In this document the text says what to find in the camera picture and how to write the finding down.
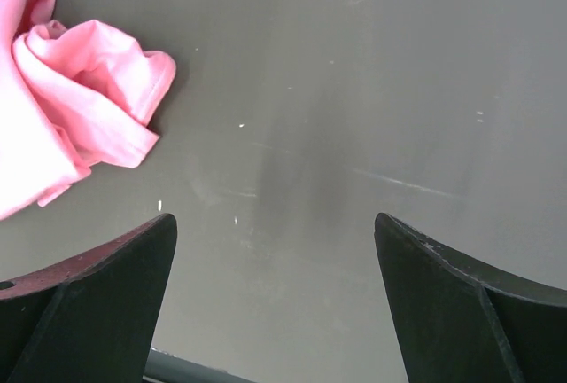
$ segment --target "pink cloth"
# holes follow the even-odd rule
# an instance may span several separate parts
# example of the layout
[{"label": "pink cloth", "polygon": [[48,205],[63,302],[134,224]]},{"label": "pink cloth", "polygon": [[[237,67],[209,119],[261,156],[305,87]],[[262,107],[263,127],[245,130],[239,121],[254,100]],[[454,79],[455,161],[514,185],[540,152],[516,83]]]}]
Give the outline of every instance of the pink cloth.
[{"label": "pink cloth", "polygon": [[166,53],[96,20],[67,30],[54,6],[0,0],[0,219],[45,206],[98,162],[138,166],[175,76]]}]

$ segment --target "gray table surface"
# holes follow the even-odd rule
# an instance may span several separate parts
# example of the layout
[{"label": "gray table surface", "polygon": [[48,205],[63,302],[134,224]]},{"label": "gray table surface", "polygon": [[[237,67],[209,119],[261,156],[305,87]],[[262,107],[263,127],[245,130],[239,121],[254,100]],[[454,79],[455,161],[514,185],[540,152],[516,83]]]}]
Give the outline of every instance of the gray table surface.
[{"label": "gray table surface", "polygon": [[138,169],[0,223],[0,278],[163,211],[154,344],[262,383],[403,382],[372,238],[388,211],[567,288],[565,0],[58,0],[170,52]]}]

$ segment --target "tabletop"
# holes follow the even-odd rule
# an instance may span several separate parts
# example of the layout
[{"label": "tabletop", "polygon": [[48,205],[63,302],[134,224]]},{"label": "tabletop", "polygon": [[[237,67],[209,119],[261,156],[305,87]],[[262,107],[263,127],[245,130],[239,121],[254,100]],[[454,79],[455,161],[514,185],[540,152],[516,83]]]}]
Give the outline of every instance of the tabletop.
[{"label": "tabletop", "polygon": [[58,0],[177,62],[137,169],[0,223],[0,279],[173,213],[156,348],[260,383],[406,381],[373,220],[567,288],[564,0]]}]

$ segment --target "table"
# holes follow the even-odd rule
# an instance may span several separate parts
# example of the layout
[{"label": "table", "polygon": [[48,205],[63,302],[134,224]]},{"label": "table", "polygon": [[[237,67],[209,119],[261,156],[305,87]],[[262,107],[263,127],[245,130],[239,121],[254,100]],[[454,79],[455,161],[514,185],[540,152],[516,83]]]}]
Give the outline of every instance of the table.
[{"label": "table", "polygon": [[567,288],[563,2],[58,0],[178,75],[140,168],[0,223],[0,279],[160,203],[179,242],[156,348],[261,383],[406,381],[378,212]]}]

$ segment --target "cloth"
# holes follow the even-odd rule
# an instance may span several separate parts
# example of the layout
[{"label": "cloth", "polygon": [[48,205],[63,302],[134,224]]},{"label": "cloth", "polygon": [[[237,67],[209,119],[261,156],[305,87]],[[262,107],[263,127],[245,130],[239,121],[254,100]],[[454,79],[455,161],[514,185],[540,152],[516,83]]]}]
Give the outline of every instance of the cloth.
[{"label": "cloth", "polygon": [[0,219],[45,206],[105,162],[138,166],[175,76],[166,53],[100,21],[66,29],[55,0],[0,0]]}]

